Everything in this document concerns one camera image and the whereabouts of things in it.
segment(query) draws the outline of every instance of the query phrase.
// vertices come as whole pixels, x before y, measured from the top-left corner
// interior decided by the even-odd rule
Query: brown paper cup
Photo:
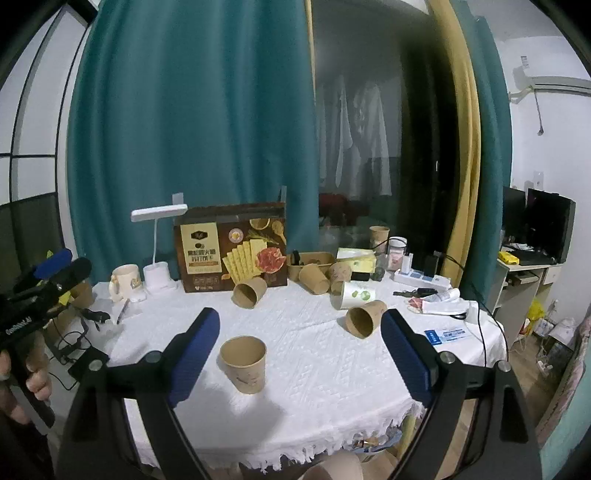
[[[335,295],[340,295],[343,291],[343,282],[351,281],[352,274],[351,266],[347,263],[337,262],[331,265],[328,272],[330,291]]]
[[[234,287],[232,301],[243,309],[253,309],[266,291],[267,282],[261,277],[254,277]]]
[[[369,227],[370,247],[374,248],[376,245],[385,242],[388,239],[390,228],[387,226],[375,225]],[[377,252],[385,252],[386,244],[382,244],[376,250]]]
[[[220,349],[226,375],[239,392],[253,394],[265,387],[267,347],[251,336],[229,339]]]
[[[319,266],[315,264],[304,265],[302,267],[300,270],[300,282],[314,295],[326,293],[330,287],[328,278],[322,273]]]
[[[347,330],[357,338],[367,338],[378,328],[386,310],[388,310],[387,305],[380,300],[349,309],[345,319]]]

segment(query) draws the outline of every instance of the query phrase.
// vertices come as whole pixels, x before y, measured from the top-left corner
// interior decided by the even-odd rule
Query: white mug
[[[123,299],[141,301],[146,298],[139,276],[139,267],[134,264],[121,265],[113,270],[109,282],[109,295],[114,302]]]

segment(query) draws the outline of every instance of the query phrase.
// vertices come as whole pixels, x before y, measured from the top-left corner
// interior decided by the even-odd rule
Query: tablecloth fringe
[[[372,419],[364,417],[363,426],[350,426],[342,431],[335,429],[325,439],[313,445],[304,445],[298,448],[282,447],[273,450],[258,451],[256,453],[232,451],[221,455],[197,451],[197,455],[212,469],[229,468],[236,462],[239,462],[249,469],[264,471],[271,466],[273,470],[278,471],[281,470],[282,456],[286,456],[289,460],[298,463],[306,463],[311,462],[319,453],[326,452],[328,455],[332,455],[332,453],[340,450],[347,442],[351,442],[356,434],[360,433],[364,437],[384,435],[390,424],[399,426],[406,415],[419,415],[422,409],[423,405],[421,403],[411,400],[410,405],[404,410],[402,415],[394,414],[394,412],[381,412]]]

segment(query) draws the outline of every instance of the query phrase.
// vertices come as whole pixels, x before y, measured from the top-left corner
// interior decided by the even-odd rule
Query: metal screw
[[[499,360],[496,365],[501,372],[510,372],[511,371],[511,364],[507,360]]]
[[[103,362],[98,359],[95,359],[88,364],[88,370],[93,372],[98,372],[101,368],[103,368]]]
[[[151,352],[146,353],[144,358],[149,364],[157,364],[162,358],[162,353],[157,350],[152,350]]]
[[[456,356],[451,352],[441,352],[439,354],[439,358],[444,364],[451,365],[453,362],[456,361]]]

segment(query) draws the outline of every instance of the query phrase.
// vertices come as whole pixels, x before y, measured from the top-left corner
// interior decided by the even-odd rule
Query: table
[[[558,280],[562,265],[507,265],[499,258],[496,259],[495,275],[486,306],[503,324],[509,348],[518,339],[533,299],[538,298],[545,306],[550,289]],[[510,286],[507,276],[524,270],[531,271],[538,278],[530,283]]]
[[[447,343],[463,362],[482,365],[476,325],[449,317],[419,315],[394,290],[410,290],[390,278],[367,282],[377,298],[396,307],[416,332],[466,325],[469,338]],[[106,296],[105,285],[95,291]],[[267,290],[253,310],[235,306],[231,292],[186,294],[182,287],[130,304],[116,336],[108,335],[110,365],[133,363],[150,350],[163,350],[184,332],[203,307],[220,315],[220,335],[190,397],[175,409],[198,456],[211,468],[242,462],[250,468],[279,468],[280,458],[305,462],[325,450],[332,453],[361,433],[383,434],[421,406],[409,395],[377,330],[361,340],[345,331],[344,310],[335,310],[328,294],[314,296],[297,283]],[[505,356],[501,331],[481,313],[488,363]],[[222,343],[254,335],[268,348],[267,386],[257,395],[239,393],[217,362]],[[129,423],[144,463],[157,466],[137,404],[126,401]]]

